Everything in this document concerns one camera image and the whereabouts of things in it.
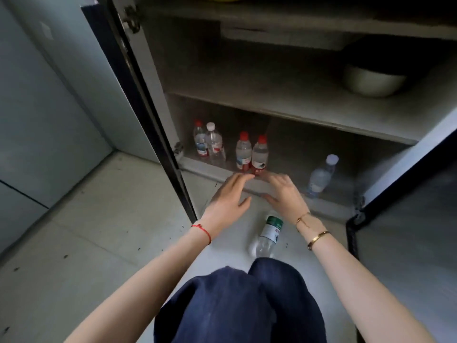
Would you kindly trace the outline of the person's left hand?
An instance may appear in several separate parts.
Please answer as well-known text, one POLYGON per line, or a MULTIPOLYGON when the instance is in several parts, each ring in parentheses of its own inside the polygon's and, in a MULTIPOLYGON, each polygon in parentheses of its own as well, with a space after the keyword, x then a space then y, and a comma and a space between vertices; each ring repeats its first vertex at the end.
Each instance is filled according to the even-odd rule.
POLYGON ((235 173, 228 177, 217 190, 197 223, 212 239, 241 217, 236 216, 235 206, 242 202, 244 186, 252 179, 254 174, 235 173))

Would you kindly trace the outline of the person's right hand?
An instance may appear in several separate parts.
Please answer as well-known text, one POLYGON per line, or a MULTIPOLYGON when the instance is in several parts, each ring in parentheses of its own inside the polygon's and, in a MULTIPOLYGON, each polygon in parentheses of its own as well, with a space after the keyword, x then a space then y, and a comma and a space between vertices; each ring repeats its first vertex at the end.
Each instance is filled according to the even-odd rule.
POLYGON ((261 177, 274 189, 273 197, 282 203, 281 211, 277 212, 289 223, 297 226, 300 220, 310 213, 310 210, 293 181, 288 175, 269 171, 263 172, 261 177))

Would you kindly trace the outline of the person's left forearm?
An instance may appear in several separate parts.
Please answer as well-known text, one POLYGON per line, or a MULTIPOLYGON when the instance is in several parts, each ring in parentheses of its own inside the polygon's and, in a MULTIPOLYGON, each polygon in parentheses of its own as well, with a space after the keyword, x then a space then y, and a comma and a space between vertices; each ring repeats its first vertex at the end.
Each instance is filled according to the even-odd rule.
POLYGON ((64 343, 135 343, 210 244, 212 238, 197 223, 97 306, 64 343))

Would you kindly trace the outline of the person's right forearm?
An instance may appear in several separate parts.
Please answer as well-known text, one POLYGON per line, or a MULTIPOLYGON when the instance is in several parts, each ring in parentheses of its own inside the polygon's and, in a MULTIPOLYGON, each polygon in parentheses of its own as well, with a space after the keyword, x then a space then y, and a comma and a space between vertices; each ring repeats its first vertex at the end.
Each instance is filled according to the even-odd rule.
MULTIPOLYGON (((326 227, 310 213, 297 230, 307 244, 326 227)), ((436 343, 411 312, 331 234, 312 248, 365 343, 436 343)))

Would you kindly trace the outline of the green label water bottle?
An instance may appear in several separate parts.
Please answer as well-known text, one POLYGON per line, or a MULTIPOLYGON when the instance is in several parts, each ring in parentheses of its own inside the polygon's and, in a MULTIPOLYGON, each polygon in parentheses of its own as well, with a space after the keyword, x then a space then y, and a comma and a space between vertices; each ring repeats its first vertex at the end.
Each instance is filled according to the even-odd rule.
POLYGON ((265 224, 259 236, 256 236, 249 245, 249 254, 253 258, 273 258, 274 249, 283 230, 284 220, 275 210, 266 214, 265 224))

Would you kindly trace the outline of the white cap blue label bottle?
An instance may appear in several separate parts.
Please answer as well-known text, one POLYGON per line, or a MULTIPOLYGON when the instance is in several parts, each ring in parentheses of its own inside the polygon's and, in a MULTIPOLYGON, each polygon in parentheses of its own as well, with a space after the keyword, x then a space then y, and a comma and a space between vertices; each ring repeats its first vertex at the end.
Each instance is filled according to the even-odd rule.
POLYGON ((305 193, 307 197, 316 198, 326 189, 334 175, 338 162, 339 157, 330 154, 327 156, 325 164, 311 173, 305 193))

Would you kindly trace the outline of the gold bangle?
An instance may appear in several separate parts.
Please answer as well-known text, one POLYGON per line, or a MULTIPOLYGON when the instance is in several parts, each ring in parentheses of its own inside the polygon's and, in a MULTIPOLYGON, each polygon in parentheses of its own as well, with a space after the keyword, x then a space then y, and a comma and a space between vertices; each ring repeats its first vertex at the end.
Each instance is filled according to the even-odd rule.
POLYGON ((326 231, 323 231, 321 233, 319 233, 317 236, 315 236, 308 244, 307 244, 307 249, 309 251, 312 251, 312 248, 313 248, 313 245, 323 236, 327 235, 327 234, 330 234, 330 232, 328 230, 326 231))

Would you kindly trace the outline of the white cap red label bottle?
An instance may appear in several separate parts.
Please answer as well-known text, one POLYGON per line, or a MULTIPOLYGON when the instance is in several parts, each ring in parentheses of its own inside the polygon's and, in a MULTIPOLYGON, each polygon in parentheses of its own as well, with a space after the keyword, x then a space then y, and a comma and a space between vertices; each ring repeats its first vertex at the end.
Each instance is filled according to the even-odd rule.
POLYGON ((206 143, 212 164, 224 167, 226 161, 224 141, 221 134, 216 130, 214 122, 207 123, 206 143))

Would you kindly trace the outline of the red cap blue label bottle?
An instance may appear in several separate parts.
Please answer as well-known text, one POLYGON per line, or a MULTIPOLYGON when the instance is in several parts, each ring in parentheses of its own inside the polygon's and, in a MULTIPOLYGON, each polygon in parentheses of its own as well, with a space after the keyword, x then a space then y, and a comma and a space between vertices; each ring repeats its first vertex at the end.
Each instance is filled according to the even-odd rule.
POLYGON ((197 149, 197 153, 201 157, 209 156, 209 150, 206 143, 206 134, 207 131, 203 125, 203 122, 199 119, 196 119, 194 121, 193 139, 197 149))

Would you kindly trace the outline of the grey cabinet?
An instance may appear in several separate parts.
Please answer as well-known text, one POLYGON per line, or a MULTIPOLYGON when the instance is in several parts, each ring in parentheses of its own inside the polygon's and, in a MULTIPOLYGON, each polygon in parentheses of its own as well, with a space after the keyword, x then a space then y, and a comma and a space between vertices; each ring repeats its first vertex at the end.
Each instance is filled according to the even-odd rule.
POLYGON ((117 19, 132 5, 141 29, 124 30, 147 90, 162 98, 166 139, 190 172, 223 182, 236 166, 236 144, 265 134, 266 170, 288 174, 306 193, 311 173, 330 154, 339 162, 326 189, 308 197, 313 211, 353 219, 358 195, 401 153, 457 106, 457 0, 113 0, 117 19), (450 41, 425 72, 408 76, 386 98, 350 92, 341 51, 366 35, 450 41), (225 166, 201 157, 194 121, 214 122, 225 166))

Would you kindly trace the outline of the dark blue trousers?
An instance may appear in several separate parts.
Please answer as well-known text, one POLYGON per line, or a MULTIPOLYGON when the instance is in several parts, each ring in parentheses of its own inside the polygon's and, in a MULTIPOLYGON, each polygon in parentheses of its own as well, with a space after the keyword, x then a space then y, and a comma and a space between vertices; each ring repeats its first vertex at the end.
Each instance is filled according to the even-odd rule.
POLYGON ((154 320, 154 343, 327 343, 322 313, 291 265, 257 258, 187 281, 154 320))

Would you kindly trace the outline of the black-edged cabinet door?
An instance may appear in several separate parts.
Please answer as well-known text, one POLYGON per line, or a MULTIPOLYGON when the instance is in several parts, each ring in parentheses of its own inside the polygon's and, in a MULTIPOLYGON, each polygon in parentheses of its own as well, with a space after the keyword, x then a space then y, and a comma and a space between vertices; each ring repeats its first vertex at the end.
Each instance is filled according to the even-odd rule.
POLYGON ((457 106, 380 182, 357 255, 438 343, 457 343, 457 106))
POLYGON ((162 98, 147 90, 113 0, 4 1, 112 147, 161 164, 197 220, 159 115, 162 98))

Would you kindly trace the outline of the white bowl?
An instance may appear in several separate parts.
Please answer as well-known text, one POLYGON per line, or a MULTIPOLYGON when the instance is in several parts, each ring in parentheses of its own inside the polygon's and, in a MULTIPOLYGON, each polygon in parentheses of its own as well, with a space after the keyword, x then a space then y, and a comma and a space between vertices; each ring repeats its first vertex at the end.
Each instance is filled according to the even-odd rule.
POLYGON ((400 90, 408 76, 379 73, 346 64, 342 82, 350 92, 370 98, 386 98, 400 90))

